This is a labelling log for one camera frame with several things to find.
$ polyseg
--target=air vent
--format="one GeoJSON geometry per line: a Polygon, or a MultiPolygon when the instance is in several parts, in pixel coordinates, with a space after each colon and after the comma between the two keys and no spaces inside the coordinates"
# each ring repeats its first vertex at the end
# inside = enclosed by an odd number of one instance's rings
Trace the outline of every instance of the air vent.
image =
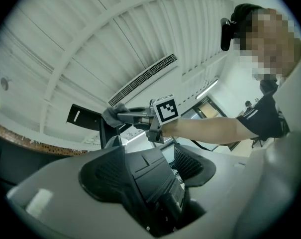
{"type": "Polygon", "coordinates": [[[171,54],[156,64],[152,65],[148,69],[146,69],[144,72],[142,72],[138,77],[136,77],[134,80],[132,80],[129,84],[127,84],[125,87],[123,87],[116,95],[114,95],[110,100],[109,104],[111,106],[116,105],[119,103],[124,97],[126,97],[128,94],[130,94],[133,90],[135,90],[138,86],[146,82],[148,79],[150,79],[152,76],[172,64],[177,60],[176,56],[174,54],[171,54]]]}

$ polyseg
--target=ventilation grille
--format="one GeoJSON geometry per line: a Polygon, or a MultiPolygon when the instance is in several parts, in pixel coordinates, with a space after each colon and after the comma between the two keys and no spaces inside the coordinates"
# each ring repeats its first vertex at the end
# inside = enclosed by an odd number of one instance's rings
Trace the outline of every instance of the ventilation grille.
{"type": "Polygon", "coordinates": [[[136,89],[139,85],[147,81],[150,77],[155,75],[156,73],[160,72],[162,69],[167,67],[168,65],[172,64],[177,60],[174,54],[164,58],[157,64],[153,65],[152,67],[148,68],[145,72],[139,75],[136,79],[134,79],[131,83],[129,83],[126,87],[120,90],[112,99],[109,100],[109,104],[111,106],[116,105],[120,102],[124,97],[126,97],[129,93],[131,93],[134,89],[136,89]]]}
{"type": "Polygon", "coordinates": [[[183,181],[203,171],[203,166],[199,161],[177,148],[175,148],[175,167],[183,181]]]}

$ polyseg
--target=white marker cube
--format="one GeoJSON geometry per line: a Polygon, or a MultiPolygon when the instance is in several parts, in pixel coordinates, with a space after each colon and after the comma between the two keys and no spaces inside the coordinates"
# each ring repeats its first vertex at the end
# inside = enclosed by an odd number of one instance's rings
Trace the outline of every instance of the white marker cube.
{"type": "Polygon", "coordinates": [[[157,99],[153,103],[160,125],[176,120],[180,117],[174,95],[157,99]]]}

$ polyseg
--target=hand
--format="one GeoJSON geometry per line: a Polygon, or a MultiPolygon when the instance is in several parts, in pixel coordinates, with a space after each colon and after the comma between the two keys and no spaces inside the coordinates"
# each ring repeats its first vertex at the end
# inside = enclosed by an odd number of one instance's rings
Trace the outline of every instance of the hand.
{"type": "Polygon", "coordinates": [[[124,123],[117,118],[119,113],[128,113],[129,109],[123,103],[118,103],[114,107],[108,107],[101,115],[106,123],[112,127],[123,125],[124,123]]]}
{"type": "MultiPolygon", "coordinates": [[[[150,118],[149,119],[149,126],[151,125],[152,121],[153,121],[154,118],[150,118]]],[[[143,118],[140,118],[139,119],[139,122],[140,123],[145,123],[145,120],[143,118]]],[[[162,136],[163,137],[171,137],[173,136],[173,132],[177,126],[177,123],[178,123],[178,120],[174,120],[172,122],[169,122],[167,124],[164,124],[162,127],[161,127],[161,132],[162,132],[162,136]]],[[[144,131],[146,130],[149,130],[149,126],[147,127],[147,125],[145,124],[141,124],[141,125],[134,125],[135,128],[137,129],[142,129],[144,131]]]]}

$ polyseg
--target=man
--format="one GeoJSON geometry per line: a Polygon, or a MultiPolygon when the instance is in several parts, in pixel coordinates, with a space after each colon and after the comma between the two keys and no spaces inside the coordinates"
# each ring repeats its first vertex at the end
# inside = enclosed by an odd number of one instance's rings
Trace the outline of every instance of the man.
{"type": "Polygon", "coordinates": [[[255,137],[279,138],[290,130],[301,131],[301,40],[294,37],[287,20],[274,9],[252,4],[235,8],[231,29],[231,38],[242,54],[252,56],[260,65],[252,69],[252,74],[259,80],[276,77],[278,90],[268,92],[237,118],[172,121],[162,127],[164,137],[226,144],[255,137]]]}
{"type": "Polygon", "coordinates": [[[277,90],[278,85],[276,84],[277,80],[261,80],[260,81],[260,90],[265,95],[272,90],[277,90]]]}
{"type": "Polygon", "coordinates": [[[246,110],[245,110],[244,114],[246,114],[247,112],[249,112],[252,109],[251,102],[250,101],[246,101],[245,102],[245,107],[246,107],[246,110]]]}

